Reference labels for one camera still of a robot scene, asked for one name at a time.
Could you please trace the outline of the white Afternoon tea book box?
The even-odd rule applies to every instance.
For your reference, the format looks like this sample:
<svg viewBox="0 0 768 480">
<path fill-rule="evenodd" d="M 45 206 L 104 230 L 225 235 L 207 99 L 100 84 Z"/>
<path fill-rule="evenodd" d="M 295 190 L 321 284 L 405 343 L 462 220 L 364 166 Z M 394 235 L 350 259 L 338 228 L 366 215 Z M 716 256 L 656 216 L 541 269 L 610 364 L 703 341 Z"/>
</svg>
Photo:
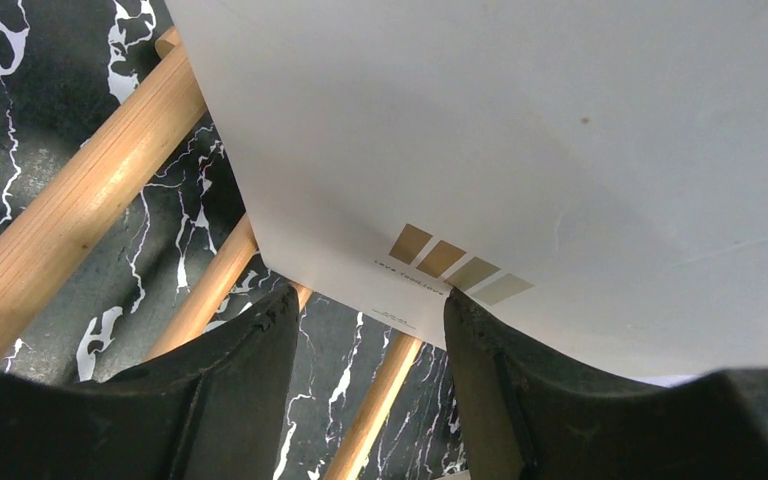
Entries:
<svg viewBox="0 0 768 480">
<path fill-rule="evenodd" d="M 768 1 L 171 1 L 264 264 L 631 378 L 768 366 Z"/>
</svg>

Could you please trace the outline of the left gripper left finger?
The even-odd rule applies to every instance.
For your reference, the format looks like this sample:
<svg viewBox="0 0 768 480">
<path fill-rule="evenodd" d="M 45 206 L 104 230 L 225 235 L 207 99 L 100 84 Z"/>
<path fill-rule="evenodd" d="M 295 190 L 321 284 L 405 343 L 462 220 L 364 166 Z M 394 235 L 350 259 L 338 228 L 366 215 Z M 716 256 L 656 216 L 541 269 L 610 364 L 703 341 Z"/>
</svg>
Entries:
<svg viewBox="0 0 768 480">
<path fill-rule="evenodd" d="M 298 340 L 290 286 L 104 382 L 0 371 L 0 479 L 269 479 Z"/>
</svg>

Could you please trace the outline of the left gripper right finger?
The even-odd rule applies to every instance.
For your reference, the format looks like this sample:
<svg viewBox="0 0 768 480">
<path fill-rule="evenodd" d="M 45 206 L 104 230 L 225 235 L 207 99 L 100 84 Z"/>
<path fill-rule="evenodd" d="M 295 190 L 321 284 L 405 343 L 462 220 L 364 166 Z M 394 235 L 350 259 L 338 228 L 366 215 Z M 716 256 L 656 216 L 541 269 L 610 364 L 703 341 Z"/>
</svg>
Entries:
<svg viewBox="0 0 768 480">
<path fill-rule="evenodd" d="M 474 479 L 768 479 L 768 369 L 669 388 L 623 378 L 458 290 L 444 331 Z"/>
</svg>

